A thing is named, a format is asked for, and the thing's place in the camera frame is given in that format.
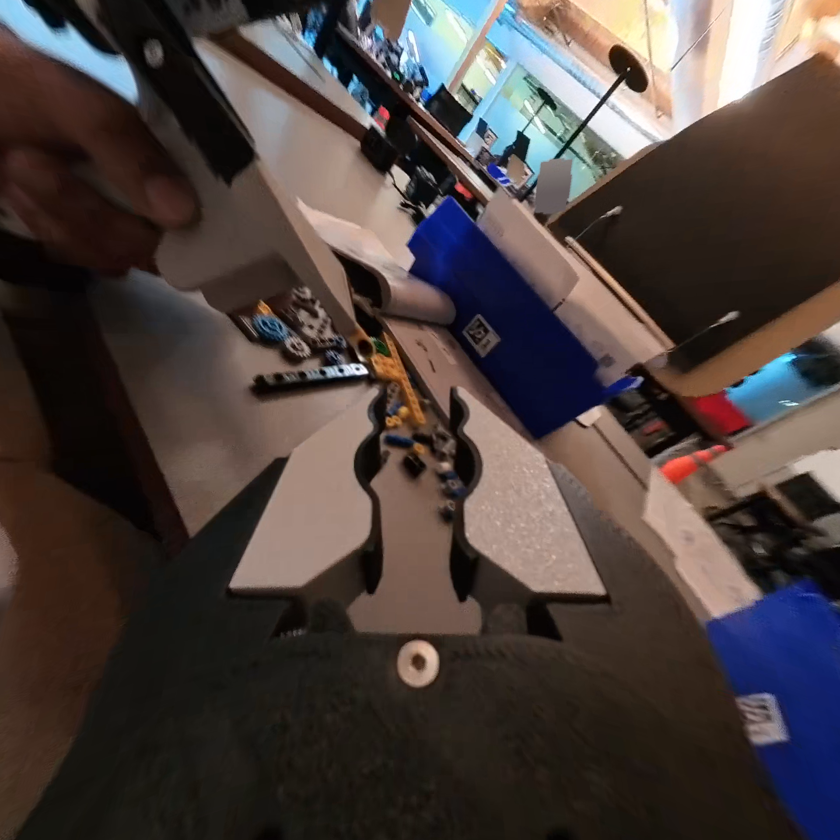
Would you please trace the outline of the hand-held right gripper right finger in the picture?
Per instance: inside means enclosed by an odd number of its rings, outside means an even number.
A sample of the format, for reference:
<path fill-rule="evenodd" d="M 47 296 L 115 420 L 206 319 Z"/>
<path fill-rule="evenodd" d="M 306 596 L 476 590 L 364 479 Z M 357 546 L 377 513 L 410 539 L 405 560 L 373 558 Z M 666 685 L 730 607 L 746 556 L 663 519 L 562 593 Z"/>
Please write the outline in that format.
<path fill-rule="evenodd" d="M 465 602 L 608 602 L 553 465 L 466 388 L 451 389 L 456 503 L 449 573 Z"/>

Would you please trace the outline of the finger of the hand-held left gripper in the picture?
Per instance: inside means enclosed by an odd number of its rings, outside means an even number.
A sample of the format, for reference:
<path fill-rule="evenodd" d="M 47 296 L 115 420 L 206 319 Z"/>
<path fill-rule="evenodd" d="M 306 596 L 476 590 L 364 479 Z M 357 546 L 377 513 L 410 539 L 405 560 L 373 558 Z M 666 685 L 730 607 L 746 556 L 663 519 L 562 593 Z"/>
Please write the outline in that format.
<path fill-rule="evenodd" d="M 226 184 L 204 161 L 183 161 L 202 205 L 189 229 L 165 234 L 156 252 L 161 276 L 181 291 L 199 291 L 232 312 L 297 285 L 312 291 L 345 337 L 360 327 L 350 285 L 331 248 L 298 200 L 256 161 Z"/>

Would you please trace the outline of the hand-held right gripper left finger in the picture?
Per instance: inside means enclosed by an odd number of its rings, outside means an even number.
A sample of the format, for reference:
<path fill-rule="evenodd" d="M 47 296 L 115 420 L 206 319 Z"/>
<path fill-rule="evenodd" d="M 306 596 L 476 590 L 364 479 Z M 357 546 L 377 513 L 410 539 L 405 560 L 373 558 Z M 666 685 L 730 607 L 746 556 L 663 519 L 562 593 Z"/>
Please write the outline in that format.
<path fill-rule="evenodd" d="M 233 595 L 354 601 L 383 572 L 381 385 L 320 428 L 286 459 L 228 584 Z"/>

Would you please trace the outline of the scatter of small lego pins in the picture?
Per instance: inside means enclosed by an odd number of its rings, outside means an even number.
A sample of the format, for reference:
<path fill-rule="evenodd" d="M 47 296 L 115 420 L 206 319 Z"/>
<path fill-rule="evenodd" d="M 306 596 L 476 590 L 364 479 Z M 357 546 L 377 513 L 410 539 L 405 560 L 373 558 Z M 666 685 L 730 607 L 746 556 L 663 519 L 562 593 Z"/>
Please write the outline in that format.
<path fill-rule="evenodd" d="M 388 403 L 381 436 L 382 459 L 395 456 L 404 477 L 432 495 L 437 518 L 454 523 L 458 505 L 466 496 L 465 483 L 455 467 L 455 437 L 433 414 L 419 426 L 410 420 L 406 405 L 397 400 Z"/>

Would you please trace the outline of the black long lego beam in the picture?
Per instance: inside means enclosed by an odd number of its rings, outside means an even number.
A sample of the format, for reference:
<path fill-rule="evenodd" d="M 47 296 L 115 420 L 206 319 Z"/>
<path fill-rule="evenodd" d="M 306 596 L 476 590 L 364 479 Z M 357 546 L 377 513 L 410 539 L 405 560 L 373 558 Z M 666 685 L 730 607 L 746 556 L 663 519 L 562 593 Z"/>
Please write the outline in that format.
<path fill-rule="evenodd" d="M 368 382 L 371 378 L 371 369 L 366 364 L 332 364 L 302 371 L 258 374 L 250 385 L 250 391 L 256 396 L 270 396 Z"/>

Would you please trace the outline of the yellow long lego beam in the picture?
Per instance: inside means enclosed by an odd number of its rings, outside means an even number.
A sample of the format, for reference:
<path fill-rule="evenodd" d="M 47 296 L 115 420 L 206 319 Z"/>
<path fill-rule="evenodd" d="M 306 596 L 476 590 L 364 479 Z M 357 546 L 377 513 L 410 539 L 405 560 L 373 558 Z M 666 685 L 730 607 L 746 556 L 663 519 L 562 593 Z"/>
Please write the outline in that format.
<path fill-rule="evenodd" d="M 419 429 L 425 425 L 426 417 L 403 359 L 388 333 L 377 339 L 387 342 L 391 350 L 391 357 L 386 358 L 376 353 L 372 355 L 369 359 L 369 365 L 374 377 L 388 385 L 396 386 L 402 401 L 401 407 L 406 409 L 403 413 L 405 419 Z"/>

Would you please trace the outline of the lego instruction booklet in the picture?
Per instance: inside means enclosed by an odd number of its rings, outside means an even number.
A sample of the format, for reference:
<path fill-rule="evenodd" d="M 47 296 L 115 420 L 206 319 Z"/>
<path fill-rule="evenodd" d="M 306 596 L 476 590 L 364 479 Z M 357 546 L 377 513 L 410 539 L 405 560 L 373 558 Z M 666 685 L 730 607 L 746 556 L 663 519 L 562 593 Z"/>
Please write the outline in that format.
<path fill-rule="evenodd" d="M 351 288 L 391 334 L 404 365 L 448 423 L 450 392 L 463 385 L 466 357 L 450 333 L 446 295 L 413 276 L 369 228 L 297 200 L 308 221 L 344 263 Z"/>

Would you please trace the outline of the person's left hand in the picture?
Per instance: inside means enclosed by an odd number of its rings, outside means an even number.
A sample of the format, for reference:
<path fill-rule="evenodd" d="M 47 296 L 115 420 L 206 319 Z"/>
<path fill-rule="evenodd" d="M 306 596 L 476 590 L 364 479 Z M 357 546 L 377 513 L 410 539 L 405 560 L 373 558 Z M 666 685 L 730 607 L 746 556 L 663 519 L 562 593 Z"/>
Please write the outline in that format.
<path fill-rule="evenodd" d="M 163 234 L 200 215 L 192 185 L 134 105 L 6 27 L 1 152 L 2 202 L 71 266 L 155 272 Z"/>

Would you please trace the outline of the small black box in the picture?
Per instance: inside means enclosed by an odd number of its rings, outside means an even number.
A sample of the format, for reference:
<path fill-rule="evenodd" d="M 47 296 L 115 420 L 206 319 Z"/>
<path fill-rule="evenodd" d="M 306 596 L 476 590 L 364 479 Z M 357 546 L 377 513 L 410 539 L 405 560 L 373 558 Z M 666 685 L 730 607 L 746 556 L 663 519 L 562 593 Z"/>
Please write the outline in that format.
<path fill-rule="evenodd" d="M 375 123 L 362 135 L 360 151 L 368 163 L 382 174 L 390 172 L 401 157 L 398 148 Z"/>

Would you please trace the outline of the orange traffic cone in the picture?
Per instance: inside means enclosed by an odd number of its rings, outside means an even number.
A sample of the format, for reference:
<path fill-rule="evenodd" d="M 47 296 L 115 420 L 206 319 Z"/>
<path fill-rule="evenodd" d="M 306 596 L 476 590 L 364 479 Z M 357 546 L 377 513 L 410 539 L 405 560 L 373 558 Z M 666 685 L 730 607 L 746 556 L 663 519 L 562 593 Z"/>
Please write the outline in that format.
<path fill-rule="evenodd" d="M 659 472 L 672 485 L 678 485 L 697 471 L 726 454 L 730 447 L 716 444 L 709 448 L 700 449 L 688 455 L 672 458 L 659 467 Z"/>

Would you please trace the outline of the red box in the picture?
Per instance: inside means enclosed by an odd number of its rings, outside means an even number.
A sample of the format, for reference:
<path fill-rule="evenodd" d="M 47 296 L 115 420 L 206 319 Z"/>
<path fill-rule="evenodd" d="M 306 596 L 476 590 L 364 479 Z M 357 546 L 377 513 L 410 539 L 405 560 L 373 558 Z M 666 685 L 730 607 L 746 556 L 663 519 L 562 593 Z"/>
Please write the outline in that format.
<path fill-rule="evenodd" d="M 753 422 L 732 402 L 726 391 L 687 396 L 686 404 L 715 434 L 731 437 L 749 430 Z"/>

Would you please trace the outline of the blue storage bin with tag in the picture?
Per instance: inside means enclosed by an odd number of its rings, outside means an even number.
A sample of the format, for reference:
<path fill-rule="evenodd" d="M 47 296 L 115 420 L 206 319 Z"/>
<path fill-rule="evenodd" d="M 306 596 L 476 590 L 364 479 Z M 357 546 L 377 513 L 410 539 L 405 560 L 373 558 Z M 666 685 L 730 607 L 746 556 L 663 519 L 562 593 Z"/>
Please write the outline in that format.
<path fill-rule="evenodd" d="M 601 383 L 595 358 L 452 196 L 407 247 L 411 273 L 453 302 L 449 331 L 532 438 L 642 384 Z"/>

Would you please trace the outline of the white rectangular box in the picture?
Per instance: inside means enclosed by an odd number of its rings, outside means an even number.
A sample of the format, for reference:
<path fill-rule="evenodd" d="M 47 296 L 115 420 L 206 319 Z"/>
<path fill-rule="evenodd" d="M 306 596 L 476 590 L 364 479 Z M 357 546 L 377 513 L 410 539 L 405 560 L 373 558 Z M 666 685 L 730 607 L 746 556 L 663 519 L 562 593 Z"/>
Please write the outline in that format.
<path fill-rule="evenodd" d="M 578 273 L 565 249 L 528 209 L 499 189 L 477 226 L 552 311 L 564 304 L 579 281 Z"/>

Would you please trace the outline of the large cardboard box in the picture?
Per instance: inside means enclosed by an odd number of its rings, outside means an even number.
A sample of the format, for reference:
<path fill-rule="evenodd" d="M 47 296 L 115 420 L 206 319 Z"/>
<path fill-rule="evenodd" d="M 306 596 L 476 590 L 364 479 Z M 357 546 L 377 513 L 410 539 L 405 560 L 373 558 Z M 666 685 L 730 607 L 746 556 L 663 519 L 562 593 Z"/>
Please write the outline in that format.
<path fill-rule="evenodd" d="M 839 69 L 823 52 L 651 146 L 552 217 L 668 347 L 681 396 L 719 392 L 839 320 Z"/>

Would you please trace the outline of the black disc lamp on pole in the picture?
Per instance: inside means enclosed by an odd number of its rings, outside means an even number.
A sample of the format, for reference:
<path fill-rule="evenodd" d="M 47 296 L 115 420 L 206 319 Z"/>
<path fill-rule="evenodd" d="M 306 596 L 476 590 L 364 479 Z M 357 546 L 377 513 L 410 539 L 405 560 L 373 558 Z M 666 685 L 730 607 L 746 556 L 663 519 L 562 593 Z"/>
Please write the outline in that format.
<path fill-rule="evenodd" d="M 615 79 L 610 86 L 604 90 L 590 111 L 574 126 L 574 130 L 563 140 L 563 145 L 556 157 L 560 158 L 565 152 L 572 148 L 574 142 L 586 131 L 593 121 L 593 118 L 603 110 L 613 94 L 625 88 L 632 91 L 639 97 L 643 97 L 650 85 L 650 77 L 645 66 L 638 56 L 630 49 L 621 44 L 615 44 L 608 51 L 608 64 L 613 71 Z"/>

